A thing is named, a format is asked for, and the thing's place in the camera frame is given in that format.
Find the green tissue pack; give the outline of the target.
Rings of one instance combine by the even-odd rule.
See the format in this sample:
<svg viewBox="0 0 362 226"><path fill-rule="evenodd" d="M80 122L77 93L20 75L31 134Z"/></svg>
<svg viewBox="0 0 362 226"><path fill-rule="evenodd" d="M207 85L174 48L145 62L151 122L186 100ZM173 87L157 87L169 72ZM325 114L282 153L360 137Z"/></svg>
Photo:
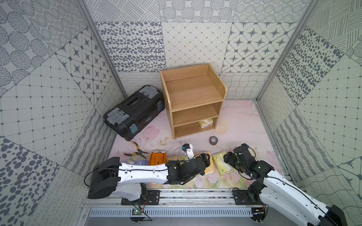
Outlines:
<svg viewBox="0 0 362 226"><path fill-rule="evenodd" d="M212 118L198 121L200 128L204 129L213 126L214 120Z"/></svg>
<svg viewBox="0 0 362 226"><path fill-rule="evenodd" d="M235 171L234 168L232 168L230 165L226 164L224 162L224 156L227 154L227 151L219 152L212 155L212 159L214 162L214 165L219 173L220 176L229 174L233 171Z"/></svg>

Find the orange tissue pack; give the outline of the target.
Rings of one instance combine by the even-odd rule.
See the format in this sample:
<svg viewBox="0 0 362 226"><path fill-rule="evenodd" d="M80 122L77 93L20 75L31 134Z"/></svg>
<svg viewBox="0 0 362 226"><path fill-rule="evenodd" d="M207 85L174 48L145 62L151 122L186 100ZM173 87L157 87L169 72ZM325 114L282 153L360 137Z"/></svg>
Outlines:
<svg viewBox="0 0 362 226"><path fill-rule="evenodd" d="M150 156L150 165L161 165L167 163L167 153L163 152L152 152Z"/></svg>

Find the yellow tissue pack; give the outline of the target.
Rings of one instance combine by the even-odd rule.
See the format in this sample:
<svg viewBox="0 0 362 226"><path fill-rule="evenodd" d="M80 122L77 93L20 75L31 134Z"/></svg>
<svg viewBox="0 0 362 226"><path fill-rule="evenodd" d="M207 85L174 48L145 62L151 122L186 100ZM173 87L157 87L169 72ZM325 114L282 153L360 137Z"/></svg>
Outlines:
<svg viewBox="0 0 362 226"><path fill-rule="evenodd" d="M209 175L215 172L215 166L213 163L213 159L212 159L212 155L210 152L204 152L205 154L209 155L209 161L210 161L210 166L206 168L205 170L205 175Z"/></svg>

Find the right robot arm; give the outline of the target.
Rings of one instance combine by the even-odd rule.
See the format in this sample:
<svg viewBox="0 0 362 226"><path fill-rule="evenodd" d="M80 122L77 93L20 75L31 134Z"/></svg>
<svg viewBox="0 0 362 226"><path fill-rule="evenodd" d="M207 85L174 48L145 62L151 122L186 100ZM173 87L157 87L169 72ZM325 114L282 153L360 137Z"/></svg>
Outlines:
<svg viewBox="0 0 362 226"><path fill-rule="evenodd" d="M248 187L251 201L260 200L298 226L346 226L344 212L337 206L312 198L285 179L273 166L257 161L247 144L224 155L226 164L245 173L253 183Z"/></svg>

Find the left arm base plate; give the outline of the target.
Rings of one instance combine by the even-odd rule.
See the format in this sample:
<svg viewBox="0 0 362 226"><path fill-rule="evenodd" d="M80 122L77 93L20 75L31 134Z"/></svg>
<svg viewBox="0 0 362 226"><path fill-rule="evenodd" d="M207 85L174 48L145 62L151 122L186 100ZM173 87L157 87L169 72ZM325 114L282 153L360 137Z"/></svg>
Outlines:
<svg viewBox="0 0 362 226"><path fill-rule="evenodd" d="M129 201L123 198L121 201L122 206L142 206L142 205L159 205L160 190L147 190L145 194L141 195L141 198L135 201Z"/></svg>

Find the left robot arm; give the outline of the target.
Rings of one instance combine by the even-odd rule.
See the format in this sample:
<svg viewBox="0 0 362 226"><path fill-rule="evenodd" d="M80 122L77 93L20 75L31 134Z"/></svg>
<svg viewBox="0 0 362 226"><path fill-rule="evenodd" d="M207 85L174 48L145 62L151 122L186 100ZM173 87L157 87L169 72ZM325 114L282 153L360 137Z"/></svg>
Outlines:
<svg viewBox="0 0 362 226"><path fill-rule="evenodd" d="M111 195L135 201L146 198L143 184L184 185L197 175L205 175L210 155L201 153L188 161L169 161L161 165L132 165L112 157L94 167L90 173L88 199L102 199Z"/></svg>

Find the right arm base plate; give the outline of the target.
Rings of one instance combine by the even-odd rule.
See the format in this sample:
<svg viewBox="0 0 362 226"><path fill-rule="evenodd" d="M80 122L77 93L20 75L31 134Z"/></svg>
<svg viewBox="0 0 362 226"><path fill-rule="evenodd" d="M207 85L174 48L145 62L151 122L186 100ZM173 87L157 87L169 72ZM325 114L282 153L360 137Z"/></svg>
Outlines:
<svg viewBox="0 0 362 226"><path fill-rule="evenodd" d="M265 205L255 191L234 188L231 191L236 205Z"/></svg>

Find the purple tissue pack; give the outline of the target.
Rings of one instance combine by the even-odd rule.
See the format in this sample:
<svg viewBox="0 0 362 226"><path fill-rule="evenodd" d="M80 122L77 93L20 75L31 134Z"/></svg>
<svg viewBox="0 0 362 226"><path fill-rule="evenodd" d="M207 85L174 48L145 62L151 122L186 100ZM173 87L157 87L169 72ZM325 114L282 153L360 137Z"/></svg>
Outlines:
<svg viewBox="0 0 362 226"><path fill-rule="evenodd" d="M133 163L133 165L140 165L140 166L148 166L149 164L150 164L149 160L136 160Z"/></svg>

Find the beige tissue pack shelf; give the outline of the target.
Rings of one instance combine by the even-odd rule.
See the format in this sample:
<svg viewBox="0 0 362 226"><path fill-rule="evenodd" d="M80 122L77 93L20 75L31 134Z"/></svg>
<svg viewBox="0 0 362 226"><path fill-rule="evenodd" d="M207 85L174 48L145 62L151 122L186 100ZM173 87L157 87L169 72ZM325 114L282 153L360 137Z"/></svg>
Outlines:
<svg viewBox="0 0 362 226"><path fill-rule="evenodd" d="M167 158L168 161L184 161L187 160L186 156L171 156Z"/></svg>

